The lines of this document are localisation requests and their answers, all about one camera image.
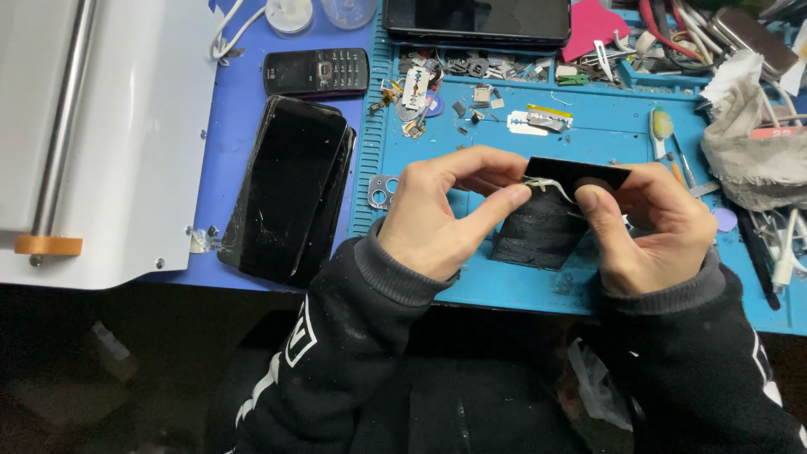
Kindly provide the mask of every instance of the person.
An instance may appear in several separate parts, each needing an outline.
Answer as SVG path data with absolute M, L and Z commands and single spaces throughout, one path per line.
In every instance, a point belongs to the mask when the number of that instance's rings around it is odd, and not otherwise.
M 531 196 L 519 184 L 526 165 L 476 145 L 407 166 L 387 216 L 338 247 L 278 350 L 235 362 L 225 388 L 239 390 L 220 393 L 231 409 L 211 410 L 208 435 L 218 439 L 207 446 L 590 452 L 558 403 L 562 364 L 530 314 L 431 305 Z M 629 397 L 635 452 L 805 452 L 805 429 L 783 411 L 744 315 L 740 280 L 709 252 L 716 220 L 661 164 L 625 167 L 618 191 L 585 185 L 575 198 L 600 250 L 591 282 L 599 325 L 583 337 Z M 456 219 L 451 187 L 486 199 Z M 622 213 L 652 234 L 632 238 Z

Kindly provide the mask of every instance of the fingernail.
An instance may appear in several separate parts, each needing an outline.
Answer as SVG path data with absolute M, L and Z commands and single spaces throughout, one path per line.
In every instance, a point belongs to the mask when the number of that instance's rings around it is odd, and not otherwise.
M 575 191 L 575 199 L 583 212 L 590 212 L 597 208 L 597 190 L 586 185 Z
M 521 205 L 525 204 L 527 200 L 529 200 L 529 198 L 532 196 L 533 196 L 532 190 L 529 189 L 529 186 L 526 186 L 524 184 L 516 185 L 516 189 L 513 189 L 512 193 L 510 194 L 510 198 L 513 204 L 517 207 L 520 207 Z

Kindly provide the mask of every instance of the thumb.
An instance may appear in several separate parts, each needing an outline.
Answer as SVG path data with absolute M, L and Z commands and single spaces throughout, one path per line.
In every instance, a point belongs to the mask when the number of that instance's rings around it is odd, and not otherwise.
M 533 192 L 523 184 L 511 184 L 490 194 L 472 213 L 461 219 L 465 228 L 478 238 L 485 238 L 496 224 L 504 221 L 532 196 Z
M 619 204 L 605 189 L 587 184 L 575 192 L 575 198 L 600 242 L 603 256 L 624 254 L 636 246 L 622 221 Z

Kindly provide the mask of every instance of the metal rod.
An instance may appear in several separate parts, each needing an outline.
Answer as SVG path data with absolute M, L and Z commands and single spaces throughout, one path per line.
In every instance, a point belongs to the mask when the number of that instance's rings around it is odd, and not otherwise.
M 65 76 L 61 83 L 59 103 L 56 106 L 56 119 L 53 122 L 53 133 L 48 146 L 48 160 L 45 162 L 40 197 L 36 205 L 34 225 L 31 228 L 33 236 L 47 237 L 53 230 L 53 217 L 56 214 L 61 177 L 65 172 L 70 133 L 90 47 L 90 30 L 96 2 L 97 0 L 78 0 L 73 35 L 70 38 L 67 63 L 65 64 Z

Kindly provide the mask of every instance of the black sweatshirt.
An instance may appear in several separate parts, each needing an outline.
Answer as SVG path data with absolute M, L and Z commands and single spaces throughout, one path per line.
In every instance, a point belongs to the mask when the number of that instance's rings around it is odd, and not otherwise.
M 432 308 L 437 282 L 376 238 L 339 246 L 236 416 L 236 453 L 588 452 L 554 390 L 562 365 L 528 314 Z M 781 407 L 738 277 L 606 295 L 584 337 L 631 396 L 635 452 L 807 452 Z

